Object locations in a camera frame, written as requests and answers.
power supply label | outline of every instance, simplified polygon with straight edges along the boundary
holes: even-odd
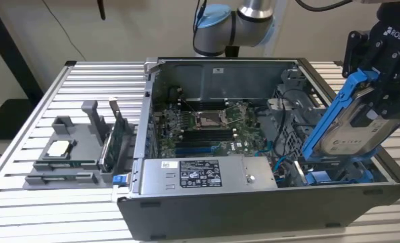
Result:
[[[180,161],[180,186],[182,188],[221,186],[218,161]]]

barcode sticker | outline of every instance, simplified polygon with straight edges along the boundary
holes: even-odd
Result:
[[[178,161],[162,161],[160,167],[162,169],[177,169]]]

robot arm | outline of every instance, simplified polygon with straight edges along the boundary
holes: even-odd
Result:
[[[306,160],[369,158],[400,126],[400,3],[385,3],[369,33],[348,36],[348,77],[302,147]]]
[[[193,50],[200,56],[214,57],[228,46],[256,46],[272,32],[270,0],[244,0],[236,11],[213,4],[197,11]]]

blue latch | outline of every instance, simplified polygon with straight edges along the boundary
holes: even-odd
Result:
[[[127,185],[127,174],[113,176],[111,184],[118,185],[118,186],[126,186]]]

blue cable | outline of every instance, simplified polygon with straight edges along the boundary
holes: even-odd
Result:
[[[282,160],[285,159],[286,155],[284,155],[282,157],[278,158],[274,168],[273,168],[273,172],[277,170],[280,163],[282,162]]]
[[[268,152],[270,150],[272,150],[272,141],[266,141],[266,149],[256,151],[253,156],[257,157],[258,153],[265,153],[265,152]]]

